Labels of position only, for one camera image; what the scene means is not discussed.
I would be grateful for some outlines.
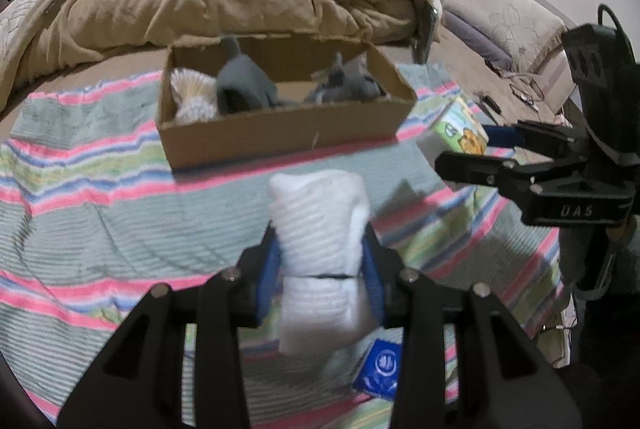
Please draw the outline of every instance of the blue packet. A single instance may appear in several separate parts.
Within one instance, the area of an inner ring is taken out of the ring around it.
[[[398,389],[402,345],[376,339],[360,366],[353,388],[393,401]]]

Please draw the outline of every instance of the rolled white sock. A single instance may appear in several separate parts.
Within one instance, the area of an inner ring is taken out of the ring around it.
[[[376,327],[359,276],[370,214],[362,177],[277,174],[269,187],[284,274],[280,351],[324,353],[355,343]],[[318,278],[326,275],[351,277]]]
[[[346,348],[377,327],[364,281],[285,277],[280,352],[317,355]]]
[[[370,215],[360,175],[338,170],[276,174],[269,189],[284,275],[358,275]]]

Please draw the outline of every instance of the open cardboard box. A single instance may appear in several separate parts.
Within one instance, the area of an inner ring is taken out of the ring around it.
[[[174,170],[392,138],[415,104],[414,90],[370,44],[307,35],[241,37],[239,41],[242,52],[276,83],[281,99],[302,101],[316,87],[311,74],[331,66],[336,51],[342,53],[345,63],[366,53],[367,69],[387,95],[372,102],[283,106],[178,126],[170,86],[172,70],[187,67],[215,76],[226,58],[218,40],[172,45],[162,74],[157,122]]]

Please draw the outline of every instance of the metal bolt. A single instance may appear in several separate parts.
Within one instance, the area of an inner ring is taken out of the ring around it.
[[[486,283],[476,283],[475,285],[473,285],[472,290],[474,291],[474,294],[476,294],[478,297],[481,297],[482,299],[491,295],[491,289]]]
[[[400,271],[400,279],[404,282],[412,283],[414,281],[418,281],[418,278],[420,278],[420,273],[418,273],[414,268],[406,267]]]
[[[242,272],[240,272],[237,266],[230,266],[222,271],[222,279],[225,281],[235,281],[236,279],[240,279],[241,275]]]
[[[167,285],[166,283],[158,283],[151,289],[151,295],[156,299],[159,299],[167,295],[170,290],[171,289],[169,288],[169,285]]]

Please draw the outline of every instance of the striped blanket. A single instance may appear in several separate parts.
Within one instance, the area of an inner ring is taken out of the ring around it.
[[[175,175],[154,125],[159,72],[31,94],[0,148],[0,350],[38,407],[55,420],[151,284],[200,284],[257,243],[268,221],[267,182],[279,170],[362,174],[383,243],[440,282],[489,283],[535,333],[561,292],[557,232],[524,227],[495,190],[454,193],[443,184],[412,138],[460,88],[442,67],[401,70],[419,101],[396,142]],[[370,337],[331,355],[284,357],[276,351],[278,313],[276,299],[263,326],[241,334],[254,427],[386,427],[389,404],[349,386]],[[452,333],[446,337],[453,398]],[[193,330],[183,380],[187,423],[191,345]]]

